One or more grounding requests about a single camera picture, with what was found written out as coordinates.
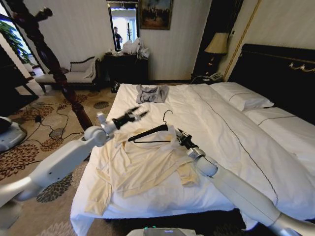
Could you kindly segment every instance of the mirror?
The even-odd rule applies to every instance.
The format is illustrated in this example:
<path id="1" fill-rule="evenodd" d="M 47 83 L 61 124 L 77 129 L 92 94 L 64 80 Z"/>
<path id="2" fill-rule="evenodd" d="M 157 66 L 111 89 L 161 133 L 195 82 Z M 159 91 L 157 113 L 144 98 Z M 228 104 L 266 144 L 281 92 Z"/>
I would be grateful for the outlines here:
<path id="1" fill-rule="evenodd" d="M 108 1 L 108 11 L 115 50 L 120 51 L 128 40 L 139 37 L 137 2 Z"/>

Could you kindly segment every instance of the lampshade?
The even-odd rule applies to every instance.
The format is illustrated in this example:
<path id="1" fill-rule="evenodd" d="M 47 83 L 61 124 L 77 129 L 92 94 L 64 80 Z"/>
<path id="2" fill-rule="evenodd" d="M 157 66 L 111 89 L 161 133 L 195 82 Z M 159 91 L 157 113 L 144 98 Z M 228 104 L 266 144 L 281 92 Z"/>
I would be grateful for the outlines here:
<path id="1" fill-rule="evenodd" d="M 216 33 L 205 49 L 207 53 L 226 54 L 228 33 Z"/>

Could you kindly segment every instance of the floral rug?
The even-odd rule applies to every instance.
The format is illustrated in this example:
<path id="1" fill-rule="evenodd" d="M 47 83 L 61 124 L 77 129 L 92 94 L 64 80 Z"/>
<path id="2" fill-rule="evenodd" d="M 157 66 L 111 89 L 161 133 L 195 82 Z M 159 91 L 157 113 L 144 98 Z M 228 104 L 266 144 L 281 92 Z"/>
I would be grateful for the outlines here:
<path id="1" fill-rule="evenodd" d="M 78 139 L 82 128 L 70 104 L 59 90 L 48 90 L 33 103 L 12 114 L 10 118 L 28 133 L 27 141 L 6 153 L 0 154 L 0 184 L 26 177 L 40 161 L 72 139 Z M 108 114 L 115 94 L 110 88 L 101 92 L 76 91 L 91 121 L 97 124 L 96 113 Z M 42 117 L 42 124 L 35 117 Z M 12 236 L 73 236 L 70 223 L 71 204 L 81 176 L 88 162 L 82 162 L 61 181 L 43 190 L 36 198 L 22 203 L 22 214 L 8 230 Z M 96 219 L 88 235 L 125 236 L 133 229 L 144 227 L 179 227 L 195 229 L 204 236 L 271 235 L 258 228 L 258 232 L 244 232 L 244 223 L 238 211 L 210 211 L 150 219 L 122 219 L 105 221 Z"/>

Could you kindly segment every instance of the white robotic arm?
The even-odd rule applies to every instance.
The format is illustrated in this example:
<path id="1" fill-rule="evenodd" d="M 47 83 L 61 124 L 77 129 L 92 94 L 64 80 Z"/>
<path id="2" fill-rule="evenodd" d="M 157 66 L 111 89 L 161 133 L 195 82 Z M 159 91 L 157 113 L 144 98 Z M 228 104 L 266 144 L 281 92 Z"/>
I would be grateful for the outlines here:
<path id="1" fill-rule="evenodd" d="M 5 185 L 0 185 L 0 219 L 8 209 L 10 200 L 24 201 L 37 196 L 50 184 L 58 182 L 72 172 L 91 153 L 94 146 L 101 147 L 114 137 L 114 132 L 127 122 L 140 120 L 147 112 L 135 115 L 138 107 L 128 110 L 118 119 L 105 121 L 103 113 L 97 114 L 101 127 L 92 126 L 84 132 L 84 137 L 67 143 L 43 160 L 29 176 Z"/>
<path id="2" fill-rule="evenodd" d="M 314 224 L 296 220 L 280 212 L 264 194 L 206 156 L 191 141 L 191 135 L 179 129 L 177 136 L 180 145 L 188 149 L 188 156 L 195 160 L 201 174 L 209 177 L 214 186 L 248 217 L 264 224 L 279 236 L 315 235 Z"/>

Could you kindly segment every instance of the framed painting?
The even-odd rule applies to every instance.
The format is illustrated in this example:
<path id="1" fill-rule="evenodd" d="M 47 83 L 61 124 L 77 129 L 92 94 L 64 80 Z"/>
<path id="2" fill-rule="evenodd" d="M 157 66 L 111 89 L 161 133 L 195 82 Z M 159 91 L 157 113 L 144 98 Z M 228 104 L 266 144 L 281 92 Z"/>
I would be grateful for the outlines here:
<path id="1" fill-rule="evenodd" d="M 140 0 L 140 28 L 169 30 L 173 0 Z"/>

